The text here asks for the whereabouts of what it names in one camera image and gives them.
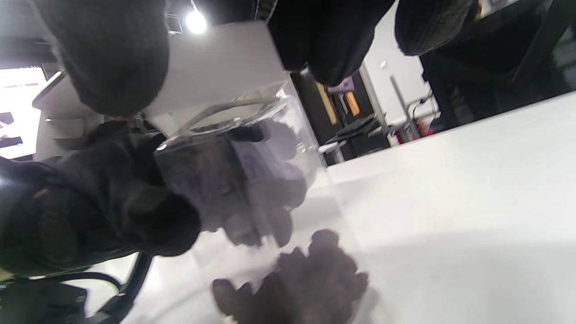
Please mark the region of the person's left hand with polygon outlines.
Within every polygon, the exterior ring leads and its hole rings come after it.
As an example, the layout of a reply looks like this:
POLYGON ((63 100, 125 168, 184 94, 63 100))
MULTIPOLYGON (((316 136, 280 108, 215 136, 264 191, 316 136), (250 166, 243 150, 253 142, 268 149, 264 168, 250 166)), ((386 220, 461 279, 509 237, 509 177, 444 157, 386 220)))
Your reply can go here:
POLYGON ((290 241, 305 175, 279 122, 167 139, 123 122, 43 161, 1 159, 1 278, 64 274, 143 252, 175 257, 202 232, 290 241))

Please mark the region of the person's right hand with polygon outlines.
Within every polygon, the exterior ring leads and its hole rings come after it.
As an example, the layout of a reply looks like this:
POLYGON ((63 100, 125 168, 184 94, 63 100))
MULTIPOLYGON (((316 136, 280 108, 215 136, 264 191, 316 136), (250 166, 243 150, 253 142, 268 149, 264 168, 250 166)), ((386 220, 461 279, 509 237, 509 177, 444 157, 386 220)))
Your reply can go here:
MULTIPOLYGON (((197 0, 216 24, 265 21, 284 68, 309 68, 337 86, 358 70, 392 0, 197 0)), ((481 9, 477 0, 400 0, 395 37, 407 56, 449 42, 481 9)), ((80 101, 111 117, 145 109, 164 86, 169 33, 164 0, 33 0, 80 101)))

